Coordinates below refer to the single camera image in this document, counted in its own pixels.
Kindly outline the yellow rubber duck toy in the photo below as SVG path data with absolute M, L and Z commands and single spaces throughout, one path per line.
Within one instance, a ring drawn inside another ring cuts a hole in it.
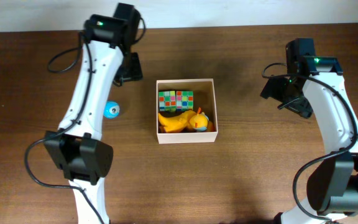
M 160 123 L 159 129 L 162 133 L 180 133 L 183 130 L 194 131 L 190 125 L 190 119 L 196 115 L 193 110 L 188 110 L 182 114 L 174 117 L 164 117 L 158 114 L 158 121 Z

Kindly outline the blue ball toy with eye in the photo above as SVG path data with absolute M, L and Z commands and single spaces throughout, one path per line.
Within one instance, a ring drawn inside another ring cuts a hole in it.
M 115 101 L 107 101 L 104 109 L 104 117 L 107 119 L 114 119 L 120 113 L 120 106 Z

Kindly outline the orange blue duck toy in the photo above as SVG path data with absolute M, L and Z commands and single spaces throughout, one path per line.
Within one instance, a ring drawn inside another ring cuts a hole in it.
M 209 120 L 201 108 L 189 120 L 190 128 L 196 132 L 214 132 L 214 124 Z

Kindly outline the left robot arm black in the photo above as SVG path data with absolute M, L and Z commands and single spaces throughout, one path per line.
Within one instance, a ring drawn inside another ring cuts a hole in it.
M 79 223 L 109 223 L 104 181 L 113 160 L 112 146 L 103 143 L 102 123 L 112 86 L 141 80 L 138 43 L 140 12 L 119 3 L 111 17 L 93 14 L 85 21 L 79 50 L 80 74 L 67 112 L 56 132 L 45 133 L 44 146 L 75 194 Z

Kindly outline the Rubik's cube one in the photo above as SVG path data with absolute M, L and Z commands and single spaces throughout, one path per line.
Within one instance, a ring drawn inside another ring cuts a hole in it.
M 177 106 L 177 111 L 193 110 L 194 93 L 192 91 L 177 91 L 176 106 Z
M 176 112 L 176 92 L 173 90 L 160 91 L 158 93 L 158 109 L 159 111 Z

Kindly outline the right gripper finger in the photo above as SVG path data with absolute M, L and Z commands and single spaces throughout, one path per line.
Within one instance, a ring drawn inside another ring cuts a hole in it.
M 262 98 L 268 99 L 268 98 L 277 98 L 277 80 L 276 79 L 268 79 L 267 83 L 265 84 L 263 90 L 260 93 L 260 96 Z
M 313 114 L 313 109 L 309 101 L 305 97 L 294 98 L 287 103 L 286 109 L 298 114 L 302 118 L 310 118 Z

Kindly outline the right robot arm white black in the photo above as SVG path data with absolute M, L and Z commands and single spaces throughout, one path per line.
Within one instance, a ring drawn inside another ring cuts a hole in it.
M 280 102 L 303 118 L 315 116 L 325 153 L 295 174 L 295 207 L 274 223 L 339 223 L 358 215 L 358 120 L 347 97 L 343 70 L 335 57 L 319 57 L 314 41 L 286 45 L 284 75 L 267 76 L 262 98 Z

